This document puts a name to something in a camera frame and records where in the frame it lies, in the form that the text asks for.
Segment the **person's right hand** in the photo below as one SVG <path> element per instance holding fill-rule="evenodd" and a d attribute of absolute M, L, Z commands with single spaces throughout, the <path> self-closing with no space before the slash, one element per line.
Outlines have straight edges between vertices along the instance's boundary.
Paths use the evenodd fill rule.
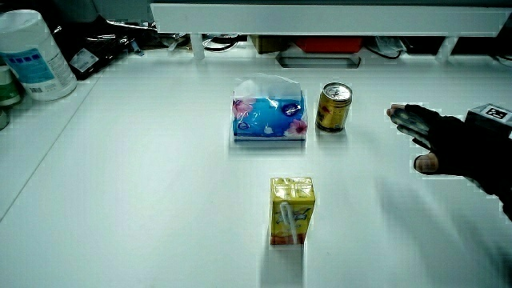
<path fill-rule="evenodd" d="M 414 160 L 417 172 L 461 176 L 478 184 L 487 194 L 502 200 L 511 197 L 508 137 L 419 105 L 393 104 L 386 114 L 398 131 L 428 150 Z"/>

